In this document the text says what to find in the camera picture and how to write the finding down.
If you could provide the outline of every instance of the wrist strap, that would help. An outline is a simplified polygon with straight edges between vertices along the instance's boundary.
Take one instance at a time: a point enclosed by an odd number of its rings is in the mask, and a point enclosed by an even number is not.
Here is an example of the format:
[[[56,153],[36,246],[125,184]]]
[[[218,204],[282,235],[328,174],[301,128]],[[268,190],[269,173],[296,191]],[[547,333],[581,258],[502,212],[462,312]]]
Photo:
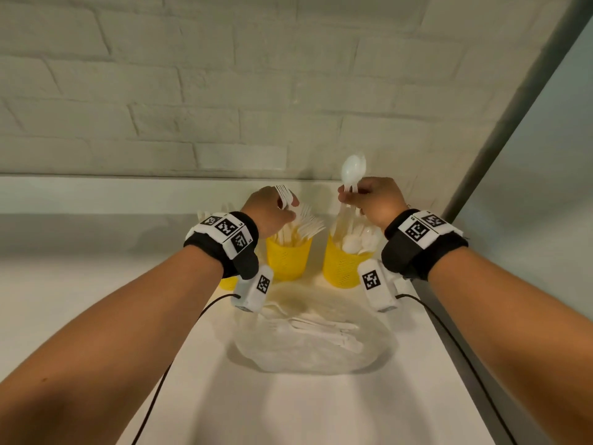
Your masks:
[[[240,275],[251,279],[259,263],[254,252],[259,239],[255,222],[243,212],[212,214],[194,226],[183,246],[193,245],[220,261],[223,278]]]
[[[441,257],[467,247],[463,232],[427,211],[408,209],[385,229],[389,242],[383,248],[384,266],[406,278],[428,279]]]

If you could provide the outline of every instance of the yellow utensil holder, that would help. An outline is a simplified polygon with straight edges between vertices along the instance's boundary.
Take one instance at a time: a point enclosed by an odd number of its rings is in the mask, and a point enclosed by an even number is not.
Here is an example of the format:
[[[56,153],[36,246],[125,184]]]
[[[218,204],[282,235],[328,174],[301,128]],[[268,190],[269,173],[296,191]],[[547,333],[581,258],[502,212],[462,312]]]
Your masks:
[[[266,239],[267,264],[274,270],[274,278],[292,281],[305,273],[313,238],[298,247],[283,247],[272,239]]]
[[[339,249],[331,239],[327,240],[326,256],[323,260],[323,276],[327,282],[340,289],[351,289],[360,284],[358,265],[370,259],[373,252],[348,254]]]
[[[229,292],[232,292],[233,290],[235,290],[237,281],[239,281],[238,276],[231,276],[230,278],[223,278],[223,279],[221,279],[220,283],[218,283],[218,286],[222,290],[228,290]]]

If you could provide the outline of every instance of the hand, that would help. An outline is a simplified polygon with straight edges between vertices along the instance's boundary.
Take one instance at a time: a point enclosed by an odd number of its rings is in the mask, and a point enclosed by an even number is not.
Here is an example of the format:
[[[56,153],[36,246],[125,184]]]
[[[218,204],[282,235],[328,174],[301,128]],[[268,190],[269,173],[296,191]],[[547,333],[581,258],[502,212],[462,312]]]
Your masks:
[[[298,206],[297,197],[292,194],[292,205]],[[247,214],[257,225],[260,239],[265,239],[276,234],[287,223],[296,218],[291,210],[280,209],[282,202],[278,191],[271,186],[262,187],[251,194],[241,212]]]
[[[358,192],[344,192],[344,186],[337,190],[338,200],[362,210],[369,221],[384,232],[393,220],[408,209],[404,195],[391,178],[366,177],[359,181]]]

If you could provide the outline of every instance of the yellow cup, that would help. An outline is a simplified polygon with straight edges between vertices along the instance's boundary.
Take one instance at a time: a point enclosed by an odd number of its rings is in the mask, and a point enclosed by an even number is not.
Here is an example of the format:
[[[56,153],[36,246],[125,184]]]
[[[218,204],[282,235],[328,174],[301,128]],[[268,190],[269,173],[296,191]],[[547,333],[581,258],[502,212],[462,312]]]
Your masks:
[[[239,281],[238,276],[231,276],[230,278],[223,278],[218,283],[219,288],[222,290],[233,291],[235,290],[235,286],[237,285],[237,281]]]
[[[274,278],[292,281],[300,278],[307,267],[313,238],[298,247],[283,247],[272,239],[266,239],[267,264],[274,270]]]
[[[351,289],[360,284],[358,265],[370,259],[373,253],[348,254],[339,249],[331,239],[327,240],[326,256],[323,260],[323,276],[327,282],[340,289]]]

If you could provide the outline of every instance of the plastic bag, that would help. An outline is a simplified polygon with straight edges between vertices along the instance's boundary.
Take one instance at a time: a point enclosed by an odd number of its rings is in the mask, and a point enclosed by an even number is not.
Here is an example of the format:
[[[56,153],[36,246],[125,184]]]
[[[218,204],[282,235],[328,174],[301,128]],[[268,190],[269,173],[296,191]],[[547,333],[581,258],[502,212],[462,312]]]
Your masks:
[[[343,374],[372,364],[389,329],[356,302],[316,286],[270,287],[261,314],[238,311],[235,344],[262,370]]]

